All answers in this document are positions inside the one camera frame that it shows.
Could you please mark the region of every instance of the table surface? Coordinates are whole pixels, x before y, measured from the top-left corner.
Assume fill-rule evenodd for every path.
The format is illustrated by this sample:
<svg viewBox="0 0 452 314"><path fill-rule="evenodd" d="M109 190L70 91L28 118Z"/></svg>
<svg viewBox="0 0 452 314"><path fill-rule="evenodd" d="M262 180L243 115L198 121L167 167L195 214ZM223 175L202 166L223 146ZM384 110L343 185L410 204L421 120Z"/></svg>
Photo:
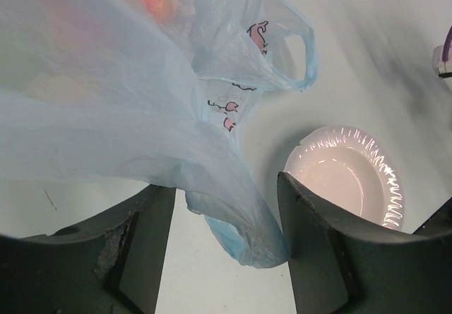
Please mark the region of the table surface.
<svg viewBox="0 0 452 314"><path fill-rule="evenodd" d="M452 0L288 1L314 27L319 79L308 92L264 96L242 126L243 151L258 187L277 214L275 175L292 148L318 127L356 126L391 156L405 192L403 229L413 231L452 195L452 93L432 70L433 49L452 22L446 9ZM288 43L302 76L301 42ZM50 234L142 187L123 181L24 188L0 181L4 200L11 200L0 204L0 232ZM168 313L295 314L287 264L271 270L239 266L178 191L157 303L157 314Z"/></svg>

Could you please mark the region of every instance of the paper plate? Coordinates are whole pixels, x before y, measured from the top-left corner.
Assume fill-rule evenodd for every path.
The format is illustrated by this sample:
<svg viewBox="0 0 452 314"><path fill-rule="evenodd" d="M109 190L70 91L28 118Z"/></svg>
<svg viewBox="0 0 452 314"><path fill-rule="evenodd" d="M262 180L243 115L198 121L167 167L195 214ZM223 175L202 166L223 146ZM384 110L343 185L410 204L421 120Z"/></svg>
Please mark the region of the paper plate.
<svg viewBox="0 0 452 314"><path fill-rule="evenodd" d="M357 128L320 128L301 141L284 169L322 198L381 226L401 230L403 192L390 160Z"/></svg>

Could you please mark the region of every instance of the light blue plastic bag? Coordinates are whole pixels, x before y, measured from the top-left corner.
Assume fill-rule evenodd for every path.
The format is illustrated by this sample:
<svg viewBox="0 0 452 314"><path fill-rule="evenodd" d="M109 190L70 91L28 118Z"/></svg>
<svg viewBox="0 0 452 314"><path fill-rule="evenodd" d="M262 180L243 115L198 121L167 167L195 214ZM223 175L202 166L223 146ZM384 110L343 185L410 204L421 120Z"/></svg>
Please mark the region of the light blue plastic bag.
<svg viewBox="0 0 452 314"><path fill-rule="evenodd" d="M235 128L264 90L314 82L314 33L281 0L164 4L157 19L143 0L0 0L0 178L174 186L233 258L279 265L287 246ZM304 40L303 80L272 64L288 35Z"/></svg>

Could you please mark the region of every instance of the translucent plastic bag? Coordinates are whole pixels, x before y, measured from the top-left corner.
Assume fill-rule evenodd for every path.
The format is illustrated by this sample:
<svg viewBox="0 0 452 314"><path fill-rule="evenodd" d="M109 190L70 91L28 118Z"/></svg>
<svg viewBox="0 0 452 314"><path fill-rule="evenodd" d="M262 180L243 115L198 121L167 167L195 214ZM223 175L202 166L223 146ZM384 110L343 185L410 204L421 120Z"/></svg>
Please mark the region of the translucent plastic bag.
<svg viewBox="0 0 452 314"><path fill-rule="evenodd" d="M266 49L293 34L304 80ZM0 178L175 186L241 264L287 260L233 130L263 90L315 80L298 13L280 0L0 0L0 36Z"/></svg>

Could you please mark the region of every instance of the orange object inside bag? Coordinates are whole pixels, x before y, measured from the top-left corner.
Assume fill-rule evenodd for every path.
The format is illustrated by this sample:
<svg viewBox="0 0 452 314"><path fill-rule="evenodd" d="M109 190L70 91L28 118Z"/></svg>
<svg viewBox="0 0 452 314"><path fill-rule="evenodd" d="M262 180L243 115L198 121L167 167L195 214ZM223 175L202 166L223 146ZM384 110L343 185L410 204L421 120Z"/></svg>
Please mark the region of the orange object inside bag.
<svg viewBox="0 0 452 314"><path fill-rule="evenodd" d="M146 11L159 23L164 23L173 14L171 0L142 0Z"/></svg>

